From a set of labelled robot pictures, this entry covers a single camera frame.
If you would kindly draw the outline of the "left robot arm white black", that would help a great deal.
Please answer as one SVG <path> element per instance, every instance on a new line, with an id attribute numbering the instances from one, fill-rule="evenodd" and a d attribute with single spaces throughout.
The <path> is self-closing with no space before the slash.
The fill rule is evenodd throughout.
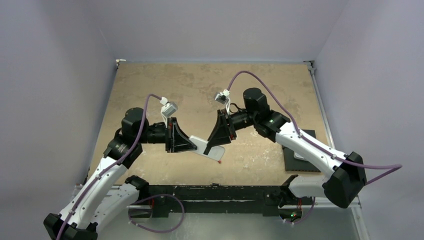
<path id="1" fill-rule="evenodd" d="M 82 189 L 60 213 L 50 213 L 43 221 L 53 240 L 96 240 L 100 231 L 121 211 L 132 204 L 147 204 L 152 212 L 158 198 L 150 184 L 136 176 L 128 177 L 117 192 L 107 196 L 114 183 L 143 152 L 143 144 L 164 144 L 167 153 L 196 152 L 200 144 L 186 135 L 177 119 L 170 115 L 176 108 L 162 107 L 162 122 L 149 124 L 146 111 L 135 107 L 126 111 L 113 139 L 108 143 L 97 167 Z"/>

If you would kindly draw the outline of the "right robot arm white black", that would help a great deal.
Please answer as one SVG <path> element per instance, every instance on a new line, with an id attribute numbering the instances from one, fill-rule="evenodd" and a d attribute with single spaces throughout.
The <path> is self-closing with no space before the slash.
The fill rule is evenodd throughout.
<path id="1" fill-rule="evenodd" d="M 282 206 L 303 197 L 326 197 L 346 209 L 367 183 L 365 171 L 358 167 L 363 163 L 359 154 L 345 154 L 297 130 L 293 120 L 270 109 L 259 88 L 243 92 L 244 108 L 235 113 L 230 113 L 228 90 L 217 93 L 214 99 L 225 108 L 217 111 L 215 126 L 202 154 L 209 156 L 213 148 L 234 141 L 237 130 L 252 126 L 260 136 L 299 154 L 322 173 L 321 177 L 290 176 L 281 186 Z"/>

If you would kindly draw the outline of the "white red remote control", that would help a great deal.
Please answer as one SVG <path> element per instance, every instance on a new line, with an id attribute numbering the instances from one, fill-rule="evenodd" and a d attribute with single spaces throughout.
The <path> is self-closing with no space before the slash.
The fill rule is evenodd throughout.
<path id="1" fill-rule="evenodd" d="M 208 146 L 207 140 L 194 135 L 191 135 L 189 140 L 196 146 L 196 149 L 190 152 L 214 160 L 219 164 L 222 163 L 222 157 L 226 151 L 223 146 Z"/>

